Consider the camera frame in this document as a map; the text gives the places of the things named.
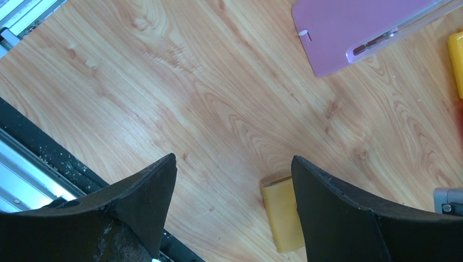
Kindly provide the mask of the yellow leather card holder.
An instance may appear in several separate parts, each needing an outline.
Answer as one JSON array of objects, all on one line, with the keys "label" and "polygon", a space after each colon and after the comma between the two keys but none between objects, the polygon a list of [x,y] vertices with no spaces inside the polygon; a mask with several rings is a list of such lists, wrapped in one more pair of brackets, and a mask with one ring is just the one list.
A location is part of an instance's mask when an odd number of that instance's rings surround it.
[{"label": "yellow leather card holder", "polygon": [[267,177],[260,192],[277,252],[289,253],[305,245],[292,177]]}]

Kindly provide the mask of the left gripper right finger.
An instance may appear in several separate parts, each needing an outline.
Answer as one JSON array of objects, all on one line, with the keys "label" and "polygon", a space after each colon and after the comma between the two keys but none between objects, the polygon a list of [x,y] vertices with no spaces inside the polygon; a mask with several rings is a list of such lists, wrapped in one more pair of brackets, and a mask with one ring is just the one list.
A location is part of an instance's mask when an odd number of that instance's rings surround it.
[{"label": "left gripper right finger", "polygon": [[462,261],[462,217],[401,205],[295,156],[308,261]]}]

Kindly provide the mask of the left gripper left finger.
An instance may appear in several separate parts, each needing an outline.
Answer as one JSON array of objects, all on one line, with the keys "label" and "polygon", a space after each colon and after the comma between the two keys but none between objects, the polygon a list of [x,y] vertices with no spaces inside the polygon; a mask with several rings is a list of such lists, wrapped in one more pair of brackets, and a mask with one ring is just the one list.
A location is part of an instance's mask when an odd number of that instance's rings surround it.
[{"label": "left gripper left finger", "polygon": [[170,153],[75,200],[1,214],[1,261],[151,261],[176,183]]}]

